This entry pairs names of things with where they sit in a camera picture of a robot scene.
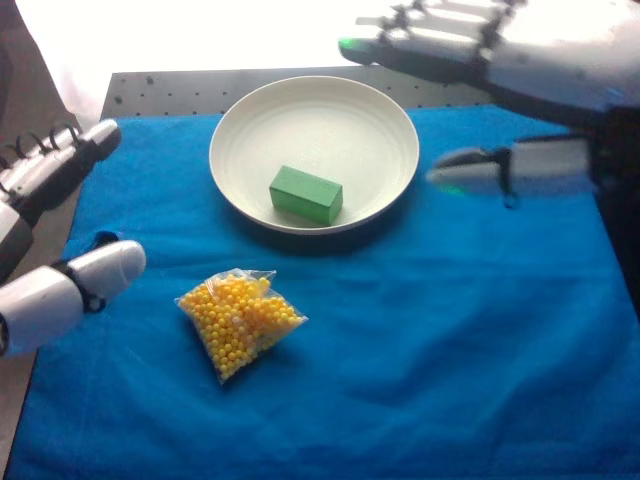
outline blue cloth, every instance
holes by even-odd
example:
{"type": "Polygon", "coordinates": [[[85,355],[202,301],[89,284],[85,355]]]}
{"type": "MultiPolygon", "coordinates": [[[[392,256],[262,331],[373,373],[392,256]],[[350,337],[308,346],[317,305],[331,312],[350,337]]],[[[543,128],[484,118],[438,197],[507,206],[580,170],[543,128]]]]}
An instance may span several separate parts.
{"type": "Polygon", "coordinates": [[[224,202],[207,160],[218,116],[121,120],[66,253],[112,230],[148,268],[41,349],[8,478],[639,472],[637,319],[592,197],[509,211],[424,181],[447,151],[563,130],[494,107],[410,115],[409,191],[369,230],[320,241],[224,202]],[[278,270],[310,321],[220,387],[173,301],[233,267],[278,270]]]}

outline green block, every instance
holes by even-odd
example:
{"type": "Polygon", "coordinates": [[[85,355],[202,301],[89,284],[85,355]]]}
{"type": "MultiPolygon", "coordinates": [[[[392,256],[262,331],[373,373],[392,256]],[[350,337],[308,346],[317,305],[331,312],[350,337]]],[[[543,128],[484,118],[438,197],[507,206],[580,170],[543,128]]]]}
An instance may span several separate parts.
{"type": "Polygon", "coordinates": [[[329,226],[342,208],[342,185],[282,167],[269,187],[275,208],[329,226]]]}

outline bag of yellow beads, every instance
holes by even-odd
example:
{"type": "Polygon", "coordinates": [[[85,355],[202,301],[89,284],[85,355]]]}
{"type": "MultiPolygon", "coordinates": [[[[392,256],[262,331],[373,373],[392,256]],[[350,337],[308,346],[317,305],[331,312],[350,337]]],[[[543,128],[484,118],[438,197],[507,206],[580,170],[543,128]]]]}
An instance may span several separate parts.
{"type": "Polygon", "coordinates": [[[236,268],[176,299],[196,327],[220,383],[307,320],[271,290],[274,275],[236,268]]]}

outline white plate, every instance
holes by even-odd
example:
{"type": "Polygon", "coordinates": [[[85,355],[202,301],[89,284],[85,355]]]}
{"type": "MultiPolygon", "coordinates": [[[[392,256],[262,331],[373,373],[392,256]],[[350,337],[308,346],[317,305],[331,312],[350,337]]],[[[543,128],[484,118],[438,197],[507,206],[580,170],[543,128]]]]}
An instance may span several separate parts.
{"type": "Polygon", "coordinates": [[[386,95],[352,80],[297,77],[236,103],[211,139],[216,185],[240,212],[287,233],[336,233],[372,219],[407,188],[418,167],[418,136],[386,95]],[[343,186],[342,211],[315,227],[277,211],[269,185],[288,165],[343,186]]]}

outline robotic hand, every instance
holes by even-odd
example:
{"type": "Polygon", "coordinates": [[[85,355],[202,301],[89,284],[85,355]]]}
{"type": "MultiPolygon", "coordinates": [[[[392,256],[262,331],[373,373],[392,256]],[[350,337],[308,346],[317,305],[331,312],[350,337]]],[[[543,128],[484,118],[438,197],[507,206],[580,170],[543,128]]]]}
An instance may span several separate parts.
{"type": "Polygon", "coordinates": [[[638,0],[396,0],[360,17],[344,57],[437,82],[464,82],[497,104],[581,134],[472,148],[436,162],[449,189],[591,191],[640,176],[638,0]]]}
{"type": "MultiPolygon", "coordinates": [[[[40,141],[18,159],[0,157],[0,282],[32,243],[40,215],[62,203],[119,145],[121,133],[105,120],[79,135],[72,127],[40,141]]],[[[132,241],[110,241],[69,262],[40,267],[0,288],[0,357],[26,353],[97,312],[142,274],[146,257],[132,241]]]]}

